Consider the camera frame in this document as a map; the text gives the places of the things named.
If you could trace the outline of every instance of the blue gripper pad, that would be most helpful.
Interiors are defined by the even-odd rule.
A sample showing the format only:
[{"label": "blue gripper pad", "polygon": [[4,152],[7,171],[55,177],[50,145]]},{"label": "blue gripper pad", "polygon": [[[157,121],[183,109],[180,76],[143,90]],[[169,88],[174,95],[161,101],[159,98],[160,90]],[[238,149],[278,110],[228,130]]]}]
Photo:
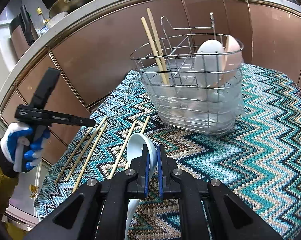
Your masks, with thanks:
[{"label": "blue gripper pad", "polygon": [[145,197],[148,196],[148,180],[149,180],[149,170],[150,170],[150,156],[149,152],[147,151],[147,162],[146,162],[146,170],[145,170]]},{"label": "blue gripper pad", "polygon": [[162,170],[162,160],[160,157],[160,147],[159,145],[156,148],[157,152],[157,161],[158,161],[158,189],[159,189],[159,196],[163,198],[164,191],[163,191],[163,170]]}]

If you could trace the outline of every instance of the table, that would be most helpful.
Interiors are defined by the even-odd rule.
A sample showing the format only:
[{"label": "table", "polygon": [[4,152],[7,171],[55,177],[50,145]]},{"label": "table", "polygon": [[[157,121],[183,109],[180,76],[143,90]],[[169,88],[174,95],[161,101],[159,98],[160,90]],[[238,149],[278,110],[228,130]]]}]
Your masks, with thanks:
[{"label": "table", "polygon": [[[147,115],[145,131],[155,144],[164,144],[168,157],[195,178],[220,179],[284,239],[301,229],[301,90],[285,74],[243,64],[242,94],[245,114],[223,136],[169,127],[159,119],[136,71],[92,114],[97,123],[108,116],[108,127],[88,164],[81,183],[89,178],[105,180],[131,124],[139,132]],[[66,176],[85,143],[77,151],[57,185],[53,182],[82,136],[82,127],[62,158],[50,169],[35,201],[39,219],[62,203],[72,192],[85,162],[84,157],[69,181]],[[126,164],[124,153],[117,171]],[[128,239],[180,237],[177,200],[161,200],[155,172],[148,198],[137,208]]]}]

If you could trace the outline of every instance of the wooden chopstick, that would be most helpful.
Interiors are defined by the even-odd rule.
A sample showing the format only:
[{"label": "wooden chopstick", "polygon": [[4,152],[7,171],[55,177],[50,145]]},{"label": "wooden chopstick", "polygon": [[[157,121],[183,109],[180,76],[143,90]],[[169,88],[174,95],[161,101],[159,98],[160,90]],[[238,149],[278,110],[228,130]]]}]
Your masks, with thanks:
[{"label": "wooden chopstick", "polygon": [[141,134],[144,134],[144,131],[145,131],[145,129],[146,129],[146,126],[147,126],[147,124],[148,124],[149,119],[150,119],[150,116],[148,115],[148,116],[146,117],[146,120],[145,120],[145,122],[144,122],[143,127],[142,127],[141,130],[140,130],[140,133],[141,133]]},{"label": "wooden chopstick", "polygon": [[85,161],[85,163],[84,163],[84,166],[82,167],[82,170],[80,171],[80,174],[79,174],[79,176],[78,176],[78,178],[77,178],[77,181],[76,181],[76,184],[75,184],[75,186],[74,186],[74,188],[73,188],[72,193],[74,193],[74,192],[76,191],[76,189],[77,189],[77,187],[78,187],[78,185],[79,185],[79,183],[80,183],[80,181],[81,181],[81,179],[82,179],[82,176],[83,176],[83,174],[84,174],[84,171],[85,171],[85,169],[86,169],[86,167],[87,167],[87,165],[88,165],[88,163],[89,163],[89,161],[90,161],[90,158],[92,157],[92,154],[93,154],[93,152],[94,152],[94,150],[95,150],[95,148],[96,148],[96,146],[97,146],[97,144],[98,144],[98,142],[99,142],[101,136],[103,135],[103,132],[105,131],[106,127],[107,127],[107,122],[105,122],[105,124],[104,124],[103,128],[101,129],[101,131],[100,131],[100,133],[99,133],[99,135],[98,135],[96,141],[94,142],[94,145],[92,146],[91,151],[89,152],[89,155],[88,155],[87,158],[86,158],[86,161]]},{"label": "wooden chopstick", "polygon": [[166,85],[169,85],[169,82],[168,82],[168,80],[166,78],[166,75],[163,73],[164,69],[163,69],[163,66],[162,66],[159,58],[158,58],[158,53],[157,53],[157,49],[156,49],[155,44],[154,44],[153,37],[151,36],[150,30],[148,28],[147,22],[146,22],[146,20],[145,20],[144,17],[141,18],[141,22],[143,23],[143,26],[144,26],[145,32],[147,34],[147,37],[148,37],[148,40],[149,40],[149,44],[150,44],[150,47],[151,47],[151,49],[153,51],[154,57],[156,57],[155,60],[156,60],[157,66],[159,68],[159,71],[162,71],[162,73],[160,73],[160,75],[161,75],[161,77],[163,79],[163,82]]},{"label": "wooden chopstick", "polygon": [[[145,129],[146,129],[146,126],[147,126],[147,124],[148,124],[149,119],[150,119],[150,116],[147,116],[147,117],[146,117],[146,120],[145,120],[145,122],[144,122],[144,124],[143,124],[143,127],[142,127],[141,130],[140,130],[140,133],[141,133],[141,134],[144,133],[144,131],[145,131]],[[126,163],[126,166],[125,166],[125,168],[124,168],[124,170],[127,170],[128,168],[129,168],[129,163],[127,162],[127,163]]]},{"label": "wooden chopstick", "polygon": [[80,153],[80,155],[78,156],[77,160],[75,161],[73,167],[71,168],[66,180],[70,179],[70,176],[73,174],[77,164],[80,162],[80,159],[82,158],[82,156],[84,155],[85,151],[87,150],[87,148],[89,147],[90,143],[92,142],[92,140],[94,139],[94,137],[96,136],[96,134],[98,133],[99,129],[101,128],[101,126],[104,124],[104,122],[106,121],[107,116],[104,117],[104,119],[100,122],[99,126],[97,127],[97,129],[95,130],[95,132],[92,134],[92,136],[90,137],[89,141],[86,143],[84,149],[82,150],[82,152]]},{"label": "wooden chopstick", "polygon": [[124,144],[123,144],[122,148],[120,149],[120,152],[119,152],[119,154],[118,154],[118,156],[117,156],[117,159],[116,159],[116,161],[115,161],[115,164],[113,165],[113,169],[111,170],[111,173],[110,173],[110,175],[108,176],[108,179],[111,179],[111,178],[114,176],[114,174],[115,174],[115,171],[116,171],[117,166],[118,166],[118,164],[119,164],[120,158],[122,157],[123,152],[124,152],[124,150],[125,150],[125,148],[126,148],[128,139],[129,139],[130,135],[132,134],[132,131],[133,131],[134,128],[135,128],[135,124],[136,124],[136,120],[133,122],[132,127],[130,128],[130,130],[129,130],[127,136],[126,136],[126,139],[125,139],[125,141],[124,141]]},{"label": "wooden chopstick", "polygon": [[57,179],[55,179],[54,183],[57,184],[58,180],[60,179],[61,175],[63,174],[64,170],[66,169],[67,165],[70,163],[71,159],[73,158],[73,156],[75,155],[75,153],[77,152],[77,150],[79,149],[79,147],[82,145],[82,143],[84,142],[84,140],[87,138],[87,136],[89,135],[89,133],[92,131],[93,127],[91,127],[84,135],[84,137],[80,140],[80,142],[77,144],[75,150],[73,150],[72,154],[69,156],[68,160],[66,161],[64,167],[61,169],[60,173],[57,176]]},{"label": "wooden chopstick", "polygon": [[[162,46],[160,45],[160,42],[159,42],[159,37],[158,37],[158,33],[157,33],[155,21],[154,21],[154,18],[153,18],[153,14],[151,13],[150,8],[147,8],[146,10],[147,10],[147,14],[148,14],[148,18],[149,18],[149,21],[150,21],[151,28],[153,30],[153,34],[154,34],[154,38],[155,38],[155,41],[156,41],[156,45],[157,45],[157,48],[158,48],[158,54],[160,56],[163,56],[164,54],[163,54],[163,51],[162,51]],[[166,70],[166,63],[165,63],[164,57],[160,57],[160,60],[162,62],[163,70],[167,71]]]}]

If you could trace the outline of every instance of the white glove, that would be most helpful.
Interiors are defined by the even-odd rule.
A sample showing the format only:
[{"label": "white glove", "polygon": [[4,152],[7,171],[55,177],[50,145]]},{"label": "white glove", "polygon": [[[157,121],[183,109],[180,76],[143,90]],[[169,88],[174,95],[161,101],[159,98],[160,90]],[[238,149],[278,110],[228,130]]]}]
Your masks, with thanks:
[{"label": "white glove", "polygon": [[[40,135],[37,135],[34,142],[30,144],[29,140],[25,137],[34,132],[33,128],[23,122],[11,123],[6,130],[4,137],[0,140],[2,152],[5,158],[10,163],[14,164],[14,171],[21,172],[21,160],[23,157],[28,161],[25,167],[27,170],[33,169],[40,163],[42,156],[41,151],[44,148],[46,140],[50,136],[50,132],[47,127],[38,126],[37,129],[42,132]],[[29,146],[29,144],[30,150],[23,154],[24,145]]]}]

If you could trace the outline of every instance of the sleeve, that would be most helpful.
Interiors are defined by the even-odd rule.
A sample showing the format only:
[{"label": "sleeve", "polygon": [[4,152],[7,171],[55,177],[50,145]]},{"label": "sleeve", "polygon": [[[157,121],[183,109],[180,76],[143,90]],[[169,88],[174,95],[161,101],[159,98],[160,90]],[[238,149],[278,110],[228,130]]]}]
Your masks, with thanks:
[{"label": "sleeve", "polygon": [[0,219],[9,205],[9,199],[17,184],[18,173],[13,171],[13,164],[6,160],[0,148]]},{"label": "sleeve", "polygon": [[14,226],[12,223],[5,222],[4,226],[13,240],[23,240],[24,236],[27,234],[27,231]]}]

